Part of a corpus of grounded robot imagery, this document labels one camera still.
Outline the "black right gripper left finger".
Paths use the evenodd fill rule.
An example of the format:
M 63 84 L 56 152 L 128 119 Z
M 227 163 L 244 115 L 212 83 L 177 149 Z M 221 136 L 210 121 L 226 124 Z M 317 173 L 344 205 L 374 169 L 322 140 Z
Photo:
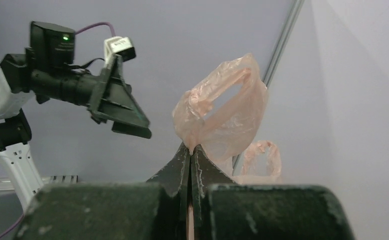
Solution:
M 45 186 L 16 240 L 185 240 L 189 150 L 145 182 Z

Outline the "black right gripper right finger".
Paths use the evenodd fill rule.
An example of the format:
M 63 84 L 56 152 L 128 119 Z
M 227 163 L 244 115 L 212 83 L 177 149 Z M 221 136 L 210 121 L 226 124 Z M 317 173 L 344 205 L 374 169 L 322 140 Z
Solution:
M 190 159 L 193 240 L 352 240 L 339 199 L 307 184 L 236 184 L 197 146 Z

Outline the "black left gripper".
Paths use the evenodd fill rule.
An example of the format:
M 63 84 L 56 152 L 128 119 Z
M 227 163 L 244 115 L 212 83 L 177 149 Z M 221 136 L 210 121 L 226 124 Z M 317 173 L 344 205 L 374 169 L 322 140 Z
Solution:
M 30 89 L 39 104 L 54 99 L 84 106 L 95 122 L 114 121 L 113 132 L 150 139 L 150 121 L 125 88 L 122 63 L 120 55 L 113 55 L 98 76 L 88 71 L 77 72 L 72 66 L 61 73 L 34 70 Z

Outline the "pink translucent trash bag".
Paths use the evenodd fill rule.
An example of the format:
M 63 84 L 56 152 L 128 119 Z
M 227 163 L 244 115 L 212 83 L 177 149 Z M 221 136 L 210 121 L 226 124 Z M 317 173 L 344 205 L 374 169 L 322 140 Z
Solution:
M 190 153 L 202 146 L 206 156 L 238 184 L 280 183 L 278 146 L 255 141 L 268 96 L 252 54 L 222 62 L 174 107 L 176 135 Z

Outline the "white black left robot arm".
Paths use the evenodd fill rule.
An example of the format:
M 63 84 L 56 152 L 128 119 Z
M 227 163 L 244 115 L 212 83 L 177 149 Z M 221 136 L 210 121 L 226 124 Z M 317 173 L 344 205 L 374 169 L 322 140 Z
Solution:
M 88 63 L 74 64 L 77 34 L 65 26 L 33 21 L 25 53 L 7 54 L 0 63 L 0 164 L 23 210 L 44 186 L 29 145 L 32 131 L 23 112 L 28 100 L 84 106 L 94 122 L 112 121 L 115 133 L 152 136 L 150 121 L 123 78 L 123 63 L 136 57 L 131 39 L 115 33 L 105 39 L 104 66 L 93 75 Z

